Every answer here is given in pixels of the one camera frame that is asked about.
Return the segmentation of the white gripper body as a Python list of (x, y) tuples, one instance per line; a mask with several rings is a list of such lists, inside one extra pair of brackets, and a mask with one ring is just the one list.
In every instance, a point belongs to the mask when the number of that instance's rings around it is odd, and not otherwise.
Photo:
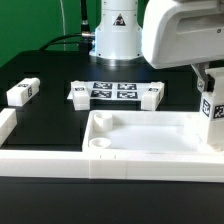
[(142, 52), (157, 69), (224, 59), (224, 0), (149, 0)]

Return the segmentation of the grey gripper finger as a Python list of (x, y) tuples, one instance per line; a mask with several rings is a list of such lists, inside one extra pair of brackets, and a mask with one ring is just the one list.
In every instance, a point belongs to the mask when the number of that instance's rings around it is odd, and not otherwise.
[(212, 92), (214, 90), (214, 79), (206, 73), (206, 70), (209, 68), (209, 62), (195, 63), (191, 67), (198, 77), (198, 90), (201, 93)]

